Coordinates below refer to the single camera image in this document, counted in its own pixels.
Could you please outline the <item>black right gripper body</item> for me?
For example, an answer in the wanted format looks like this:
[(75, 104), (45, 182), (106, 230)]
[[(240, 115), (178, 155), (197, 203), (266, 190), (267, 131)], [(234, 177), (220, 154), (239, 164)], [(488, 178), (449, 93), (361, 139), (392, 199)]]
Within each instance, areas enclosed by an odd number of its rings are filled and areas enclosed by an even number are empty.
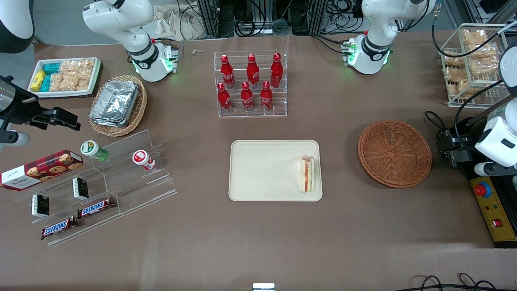
[(1, 77), (1, 131), (10, 123), (25, 124), (45, 130), (44, 124), (33, 119), (44, 111), (34, 94), (12, 83), (13, 77)]

